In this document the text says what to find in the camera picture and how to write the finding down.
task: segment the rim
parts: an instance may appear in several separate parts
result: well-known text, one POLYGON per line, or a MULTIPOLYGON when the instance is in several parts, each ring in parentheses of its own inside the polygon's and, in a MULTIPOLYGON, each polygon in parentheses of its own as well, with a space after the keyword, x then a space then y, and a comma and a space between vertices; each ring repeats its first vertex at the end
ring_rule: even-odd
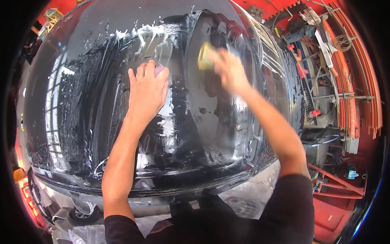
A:
POLYGON ((82 212, 80 212, 77 208, 74 210, 74 214, 76 215, 77 218, 80 218, 80 219, 86 219, 88 218, 92 213, 90 214, 84 214, 82 212))

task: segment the pink sponge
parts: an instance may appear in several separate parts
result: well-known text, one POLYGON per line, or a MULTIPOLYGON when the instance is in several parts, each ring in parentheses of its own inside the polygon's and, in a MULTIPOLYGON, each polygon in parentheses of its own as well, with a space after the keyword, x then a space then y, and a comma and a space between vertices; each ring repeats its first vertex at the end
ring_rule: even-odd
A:
POLYGON ((161 72, 161 70, 164 69, 164 66, 160 65, 160 66, 157 66, 155 69, 154 69, 154 77, 156 78, 157 75, 161 72))

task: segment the black car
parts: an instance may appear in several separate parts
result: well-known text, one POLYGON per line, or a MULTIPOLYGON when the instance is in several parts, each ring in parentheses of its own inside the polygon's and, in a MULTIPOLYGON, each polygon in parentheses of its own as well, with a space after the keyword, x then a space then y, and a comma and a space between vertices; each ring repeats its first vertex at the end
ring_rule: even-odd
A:
POLYGON ((102 203, 105 164, 128 108, 128 69, 150 59, 169 68, 169 91, 140 139, 131 205, 217 194, 274 162, 246 103, 213 71, 200 71, 197 58, 204 42, 238 55, 252 85, 300 134, 305 108, 295 58, 237 4, 218 2, 152 8, 93 0, 64 16, 25 81, 20 141, 34 175, 62 194, 102 203))

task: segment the black shirt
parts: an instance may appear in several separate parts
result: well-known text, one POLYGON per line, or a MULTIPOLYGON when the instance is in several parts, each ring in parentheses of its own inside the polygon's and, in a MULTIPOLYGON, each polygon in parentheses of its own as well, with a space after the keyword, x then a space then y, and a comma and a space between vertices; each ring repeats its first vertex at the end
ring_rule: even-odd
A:
POLYGON ((296 243, 314 237, 312 183, 302 175, 280 178, 260 219, 197 209, 159 221, 144 239, 131 219, 104 220, 106 241, 116 243, 296 243))

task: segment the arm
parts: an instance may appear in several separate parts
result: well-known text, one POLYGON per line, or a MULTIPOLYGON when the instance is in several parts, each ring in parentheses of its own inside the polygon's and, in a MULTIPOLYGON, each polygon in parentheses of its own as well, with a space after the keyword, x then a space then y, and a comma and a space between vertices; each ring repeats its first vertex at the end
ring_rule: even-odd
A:
POLYGON ((142 132, 165 104, 169 70, 164 68, 155 78, 156 63, 149 61, 137 69, 137 77, 129 69, 129 110, 121 131, 108 157, 102 180, 104 218, 122 215, 134 220, 128 203, 133 186, 135 153, 142 132))
POLYGON ((209 53, 209 58, 214 62, 214 71, 221 77, 222 86, 243 98, 258 119, 280 161, 279 177, 298 174, 310 179, 306 154, 297 133, 280 112, 251 86, 240 59, 223 48, 219 49, 219 55, 209 53))

